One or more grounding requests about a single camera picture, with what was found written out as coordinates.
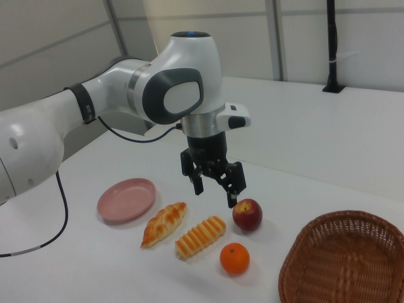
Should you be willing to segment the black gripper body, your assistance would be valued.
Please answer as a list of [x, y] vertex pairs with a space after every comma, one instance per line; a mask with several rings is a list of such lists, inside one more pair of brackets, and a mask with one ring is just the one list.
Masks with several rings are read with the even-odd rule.
[[202, 174], [212, 179], [221, 178], [228, 163], [227, 141], [224, 132], [205, 138], [187, 137], [191, 160]]

